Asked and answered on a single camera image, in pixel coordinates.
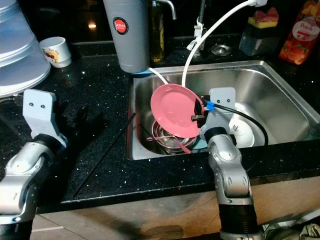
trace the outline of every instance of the white cable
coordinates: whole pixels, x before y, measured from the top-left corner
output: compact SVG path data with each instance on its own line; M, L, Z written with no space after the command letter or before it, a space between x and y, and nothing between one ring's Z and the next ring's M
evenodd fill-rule
M223 15L223 17L221 17L212 27L210 27L210 29L199 39L199 41L196 43L196 45L194 46L194 48L192 49L192 51L190 52L190 55L188 57L188 59L185 62L184 65L184 69L183 69L183 73L182 73L182 82L181 85L183 87L186 87L186 77L187 77L187 71L188 71L188 67L190 65L190 62L195 54L195 52L197 51L197 49L200 47L200 45L206 40L206 38L223 22L225 21L228 17L230 17L232 14L234 14L236 11L248 6L249 4L251 4L251 1L245 1L243 3L240 3L239 5L235 6L234 8L232 8L230 11L228 11L225 15Z
M154 73L155 75L157 75L157 76L162 80L162 82L163 82L164 84L168 84L167 80L166 80L159 72L157 72L154 68L149 67L148 70L149 70L150 72Z

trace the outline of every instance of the sparkly black surface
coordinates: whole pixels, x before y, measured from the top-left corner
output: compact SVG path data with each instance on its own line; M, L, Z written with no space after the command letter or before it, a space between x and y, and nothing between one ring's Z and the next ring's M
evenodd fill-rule
M158 66L183 65L187 56L183 48L176 48ZM208 56L199 63L241 60L248 57L235 50L232 56ZM277 59L267 62L320 113L318 61L314 55L299 67ZM106 118L104 125L94 126L95 131L85 135L68 155L59 157L41 192L40 213L214 189L207 153L133 161L126 158L126 134L123 134L78 195L72 197L128 119L129 81L129 74L120 69L116 55L111 54L83 56L68 67L53 68L49 77L35 87L55 93L60 102L68 100L65 114L69 118L84 104L88 104L90 120L99 113ZM1 179L8 160L31 137L22 107L12 102L1 103L0 124ZM243 148L241 153L245 168L258 161L249 172L253 185L320 175L320 140Z

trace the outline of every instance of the gray bottle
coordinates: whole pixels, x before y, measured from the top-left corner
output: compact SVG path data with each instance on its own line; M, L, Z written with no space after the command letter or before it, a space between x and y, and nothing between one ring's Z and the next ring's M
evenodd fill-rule
M168 0L172 16L176 13ZM120 67L127 73L147 70L150 63L147 0L103 0Z

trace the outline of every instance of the stainless steel sink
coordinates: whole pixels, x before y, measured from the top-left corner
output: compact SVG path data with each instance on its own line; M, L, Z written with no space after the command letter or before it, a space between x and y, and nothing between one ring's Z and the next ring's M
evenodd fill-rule
M156 70L169 82L181 84L183 68ZM126 154L132 160L168 154L156 142L146 140L155 121L150 99L153 91L162 84L153 74L135 74L130 80L129 112L135 112L136 117L128 128ZM192 65L188 69L186 87L198 96L208 95L211 88L235 88L235 108L263 125L269 145L320 139L320 115L264 61ZM234 117L250 125L254 134L253 147L264 144L263 134L256 125L240 116Z

